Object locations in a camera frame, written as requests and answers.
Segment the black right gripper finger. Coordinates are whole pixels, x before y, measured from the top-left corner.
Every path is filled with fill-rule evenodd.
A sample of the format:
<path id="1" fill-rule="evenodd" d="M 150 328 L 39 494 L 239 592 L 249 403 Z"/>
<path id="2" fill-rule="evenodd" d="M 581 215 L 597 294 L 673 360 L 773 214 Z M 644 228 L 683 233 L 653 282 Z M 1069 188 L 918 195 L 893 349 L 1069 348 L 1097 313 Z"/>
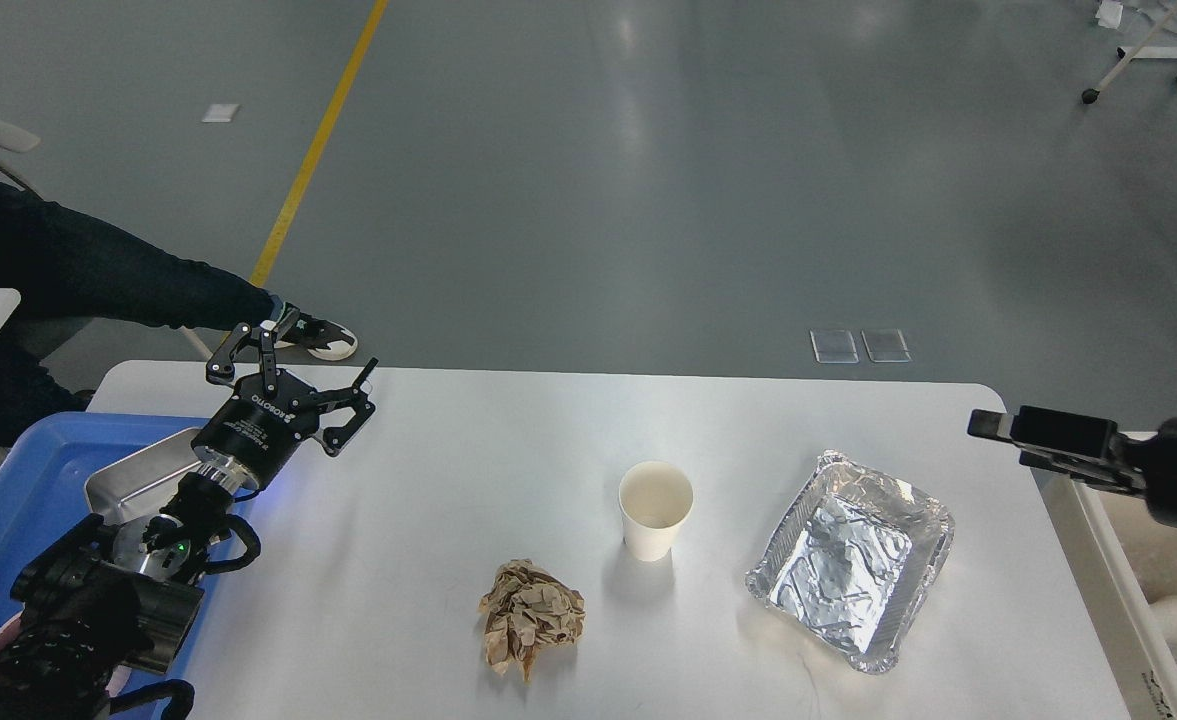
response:
<path id="1" fill-rule="evenodd" d="M 1121 459 L 1121 436 L 1112 420 L 1024 405 L 1016 413 L 973 409 L 967 436 L 1015 445 L 1051 460 L 1112 462 Z"/>
<path id="2" fill-rule="evenodd" d="M 1053 471 L 1110 493 L 1145 493 L 1148 487 L 1141 471 L 1108 462 L 1099 456 L 1071 456 L 1033 449 L 1020 449 L 1019 464 L 1032 469 Z"/>

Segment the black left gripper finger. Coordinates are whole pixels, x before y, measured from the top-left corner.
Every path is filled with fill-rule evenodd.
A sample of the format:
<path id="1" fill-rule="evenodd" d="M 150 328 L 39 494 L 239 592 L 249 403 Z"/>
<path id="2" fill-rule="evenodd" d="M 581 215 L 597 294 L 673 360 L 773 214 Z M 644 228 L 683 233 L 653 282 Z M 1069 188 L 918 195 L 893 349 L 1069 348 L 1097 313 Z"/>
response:
<path id="1" fill-rule="evenodd" d="M 350 387 L 313 391 L 297 401 L 297 418 L 299 419 L 305 416 L 322 418 L 340 409 L 352 411 L 352 415 L 345 424 L 335 425 L 335 427 L 318 425 L 318 432 L 314 432 L 312 438 L 322 446 L 324 454 L 328 456 L 340 455 L 350 445 L 352 436 L 355 436 L 355 433 L 374 416 L 375 405 L 370 401 L 370 392 L 365 389 L 365 384 L 368 382 L 370 374 L 378 365 L 378 356 L 372 356 L 368 364 L 363 366 L 354 382 L 350 384 Z"/>
<path id="2" fill-rule="evenodd" d="M 257 356 L 264 396 L 275 398 L 280 389 L 277 364 L 278 332 L 275 324 L 239 324 L 207 360 L 207 384 L 233 387 L 237 382 L 237 356 L 253 351 Z"/>

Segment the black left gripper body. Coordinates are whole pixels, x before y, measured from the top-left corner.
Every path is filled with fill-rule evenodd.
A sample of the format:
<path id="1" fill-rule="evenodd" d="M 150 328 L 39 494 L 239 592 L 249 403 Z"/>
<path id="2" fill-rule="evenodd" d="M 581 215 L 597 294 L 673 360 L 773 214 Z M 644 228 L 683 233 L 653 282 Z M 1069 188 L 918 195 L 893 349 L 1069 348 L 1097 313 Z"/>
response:
<path id="1" fill-rule="evenodd" d="M 246 375 L 199 429 L 191 448 L 205 465 L 240 476 L 244 489 L 264 489 L 320 428 L 322 409 L 304 406 L 305 398 L 317 392 L 281 368 L 268 379 Z"/>

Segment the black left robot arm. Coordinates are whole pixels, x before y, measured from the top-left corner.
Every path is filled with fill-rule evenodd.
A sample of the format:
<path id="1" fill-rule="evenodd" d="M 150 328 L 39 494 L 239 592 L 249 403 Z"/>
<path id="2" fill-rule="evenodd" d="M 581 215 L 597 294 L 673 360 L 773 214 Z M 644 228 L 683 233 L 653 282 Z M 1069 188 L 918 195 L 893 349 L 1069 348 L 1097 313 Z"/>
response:
<path id="1" fill-rule="evenodd" d="M 0 719 L 109 719 L 160 704 L 186 719 L 195 691 L 169 678 L 208 576 L 260 553 L 233 506 L 258 496 L 308 441 L 330 456 L 375 414 L 365 391 L 318 389 L 275 360 L 277 325 L 241 324 L 205 365 L 231 391 L 212 419 L 108 466 L 89 514 L 18 571 L 15 635 L 0 644 Z"/>

